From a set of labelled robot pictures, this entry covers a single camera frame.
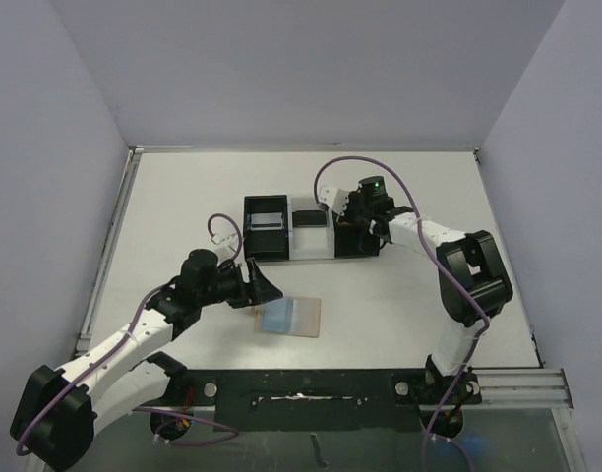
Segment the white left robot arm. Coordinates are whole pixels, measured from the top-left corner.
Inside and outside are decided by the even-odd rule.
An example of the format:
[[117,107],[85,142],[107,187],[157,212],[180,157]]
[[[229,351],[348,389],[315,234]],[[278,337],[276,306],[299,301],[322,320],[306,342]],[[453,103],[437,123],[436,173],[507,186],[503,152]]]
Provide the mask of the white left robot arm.
[[94,439],[101,397],[195,324],[203,308],[226,303],[240,309],[282,298],[253,259],[246,264],[241,268],[213,251],[194,250],[177,275],[144,296],[120,330],[56,369],[35,369],[10,427],[17,455],[33,454],[55,471],[70,468]]

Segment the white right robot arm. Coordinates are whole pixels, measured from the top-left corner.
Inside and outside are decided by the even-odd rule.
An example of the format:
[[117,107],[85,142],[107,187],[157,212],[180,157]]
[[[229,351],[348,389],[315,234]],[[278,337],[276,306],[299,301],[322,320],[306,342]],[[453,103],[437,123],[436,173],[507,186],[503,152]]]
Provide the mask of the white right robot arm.
[[373,239],[427,256],[435,265],[448,318],[430,355],[434,371],[424,378],[424,388],[431,399],[448,401],[459,390],[456,374],[469,363],[491,318],[513,296],[494,237],[484,230],[445,227],[423,216],[415,204],[397,206],[381,176],[361,180],[353,191],[324,186],[319,197],[340,221],[360,226]]

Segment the silver card in tray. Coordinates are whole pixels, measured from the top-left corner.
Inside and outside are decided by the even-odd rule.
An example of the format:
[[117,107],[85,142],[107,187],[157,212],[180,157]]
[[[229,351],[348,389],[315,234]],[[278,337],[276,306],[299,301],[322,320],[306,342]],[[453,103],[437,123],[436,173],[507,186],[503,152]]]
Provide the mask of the silver card in tray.
[[251,213],[249,216],[249,230],[280,231],[284,229],[284,218],[281,212]]

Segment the black card in tray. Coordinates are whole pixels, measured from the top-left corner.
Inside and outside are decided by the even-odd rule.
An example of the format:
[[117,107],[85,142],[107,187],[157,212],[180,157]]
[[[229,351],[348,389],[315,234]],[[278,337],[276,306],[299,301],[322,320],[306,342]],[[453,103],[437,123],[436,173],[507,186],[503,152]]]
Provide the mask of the black card in tray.
[[318,228],[328,225],[327,214],[324,211],[296,210],[292,212],[292,225],[294,228]]

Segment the black right tray compartment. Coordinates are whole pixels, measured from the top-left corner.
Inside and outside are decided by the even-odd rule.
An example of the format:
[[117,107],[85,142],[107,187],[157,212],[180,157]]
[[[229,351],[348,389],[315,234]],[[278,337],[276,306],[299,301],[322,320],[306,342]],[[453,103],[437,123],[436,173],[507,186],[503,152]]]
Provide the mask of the black right tray compartment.
[[379,254],[381,240],[364,224],[345,222],[335,216],[333,229],[336,259],[369,258]]

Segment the black tray compartment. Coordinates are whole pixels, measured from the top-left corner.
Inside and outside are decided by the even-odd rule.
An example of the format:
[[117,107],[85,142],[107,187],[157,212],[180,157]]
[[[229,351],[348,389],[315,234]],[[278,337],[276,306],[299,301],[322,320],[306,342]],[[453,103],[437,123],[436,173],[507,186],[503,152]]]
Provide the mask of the black tray compartment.
[[345,222],[335,216],[333,229],[336,259],[369,258],[379,254],[381,240],[364,224]]
[[[251,213],[281,212],[284,229],[280,231],[249,230]],[[282,262],[289,259],[287,197],[285,195],[246,196],[243,208],[243,250],[247,259]]]

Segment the black left tray compartment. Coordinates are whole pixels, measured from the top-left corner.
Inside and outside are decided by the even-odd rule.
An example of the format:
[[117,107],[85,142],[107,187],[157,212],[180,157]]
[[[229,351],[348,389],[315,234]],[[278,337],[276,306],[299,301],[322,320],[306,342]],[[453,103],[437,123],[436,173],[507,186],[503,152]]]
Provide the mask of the black left tray compartment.
[[[249,230],[251,213],[281,212],[284,229],[280,231]],[[243,250],[247,259],[282,262],[289,259],[287,197],[285,195],[246,196],[243,208]]]

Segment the white middle tray compartment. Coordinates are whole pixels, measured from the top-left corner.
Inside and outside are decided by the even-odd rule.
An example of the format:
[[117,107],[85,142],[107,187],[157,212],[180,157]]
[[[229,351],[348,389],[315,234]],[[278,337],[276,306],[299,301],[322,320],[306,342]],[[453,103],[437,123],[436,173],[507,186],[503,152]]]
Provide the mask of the white middle tray compartment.
[[[318,228],[294,228],[292,212],[318,209],[327,214],[328,225]],[[320,261],[334,259],[334,229],[330,214],[321,209],[309,194],[287,196],[288,246],[291,261]]]

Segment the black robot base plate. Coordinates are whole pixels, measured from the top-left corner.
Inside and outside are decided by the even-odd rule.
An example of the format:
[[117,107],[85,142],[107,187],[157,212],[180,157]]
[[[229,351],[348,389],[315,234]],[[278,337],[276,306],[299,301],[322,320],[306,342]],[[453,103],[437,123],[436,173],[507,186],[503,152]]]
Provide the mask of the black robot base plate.
[[436,407],[481,403],[476,381],[427,369],[191,369],[148,404],[210,407],[216,422],[240,432],[418,432]]

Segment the aluminium table edge rail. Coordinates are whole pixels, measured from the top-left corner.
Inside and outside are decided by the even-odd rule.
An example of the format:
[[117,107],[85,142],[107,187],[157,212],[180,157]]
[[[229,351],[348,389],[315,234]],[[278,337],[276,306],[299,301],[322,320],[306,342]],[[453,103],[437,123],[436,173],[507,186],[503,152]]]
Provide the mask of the aluminium table edge rail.
[[129,148],[119,192],[103,243],[99,266],[92,285],[90,299],[75,345],[75,357],[80,357],[90,349],[95,320],[101,304],[128,203],[138,174],[142,153],[143,152],[139,147]]

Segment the front aluminium rail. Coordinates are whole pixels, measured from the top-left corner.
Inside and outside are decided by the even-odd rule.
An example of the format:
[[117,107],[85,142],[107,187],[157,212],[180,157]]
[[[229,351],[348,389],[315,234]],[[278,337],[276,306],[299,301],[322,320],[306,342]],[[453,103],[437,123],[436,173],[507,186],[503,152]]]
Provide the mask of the front aluminium rail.
[[563,369],[476,369],[481,408],[573,409]]

